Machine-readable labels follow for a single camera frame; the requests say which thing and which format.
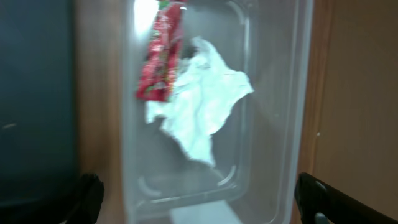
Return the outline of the red snack wrapper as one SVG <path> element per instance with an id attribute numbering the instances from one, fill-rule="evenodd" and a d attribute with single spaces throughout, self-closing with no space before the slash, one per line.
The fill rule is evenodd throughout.
<path id="1" fill-rule="evenodd" d="M 135 93 L 138 99 L 167 101 L 172 94 L 182 51 L 182 16 L 186 3 L 186 0 L 159 1 Z"/>

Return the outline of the white napkin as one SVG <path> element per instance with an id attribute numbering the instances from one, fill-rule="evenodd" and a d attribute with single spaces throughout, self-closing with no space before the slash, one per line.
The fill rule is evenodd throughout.
<path id="1" fill-rule="evenodd" d="M 170 98 L 147 101 L 145 121 L 162 119 L 160 130 L 177 142 L 188 160 L 214 168 L 212 135 L 223 127 L 234 105 L 254 89 L 244 72 L 227 66 L 212 43 L 201 37 L 190 42 L 195 52 L 178 61 Z"/>

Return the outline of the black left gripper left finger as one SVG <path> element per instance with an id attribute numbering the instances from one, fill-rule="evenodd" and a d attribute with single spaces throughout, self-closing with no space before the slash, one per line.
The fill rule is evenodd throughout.
<path id="1" fill-rule="evenodd" d="M 66 224 L 95 224 L 104 199 L 104 183 L 96 174 L 83 174 L 73 193 Z"/>

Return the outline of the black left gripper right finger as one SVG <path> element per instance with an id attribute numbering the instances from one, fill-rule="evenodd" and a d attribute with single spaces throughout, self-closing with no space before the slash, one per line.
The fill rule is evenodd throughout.
<path id="1" fill-rule="evenodd" d="M 303 224 L 397 224 L 306 172 L 298 175 L 294 196 Z"/>

